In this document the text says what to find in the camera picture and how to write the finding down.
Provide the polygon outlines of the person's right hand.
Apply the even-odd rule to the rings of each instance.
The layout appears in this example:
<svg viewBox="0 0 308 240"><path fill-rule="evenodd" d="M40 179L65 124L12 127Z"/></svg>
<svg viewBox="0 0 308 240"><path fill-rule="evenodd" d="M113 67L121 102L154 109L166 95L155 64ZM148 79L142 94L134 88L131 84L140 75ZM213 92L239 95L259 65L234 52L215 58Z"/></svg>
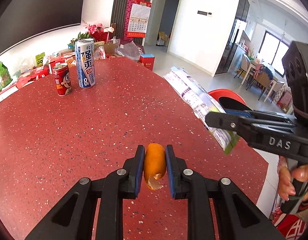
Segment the person's right hand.
<svg viewBox="0 0 308 240"><path fill-rule="evenodd" d="M292 185L292 179L302 183L308 182L308 164L295 168L292 172L290 172L287 168L286 158L279 157L277 171L279 176L277 192L285 201L288 201L290 196L296 195L296 190ZM308 201L308 190L303 197L303 201Z"/></svg>

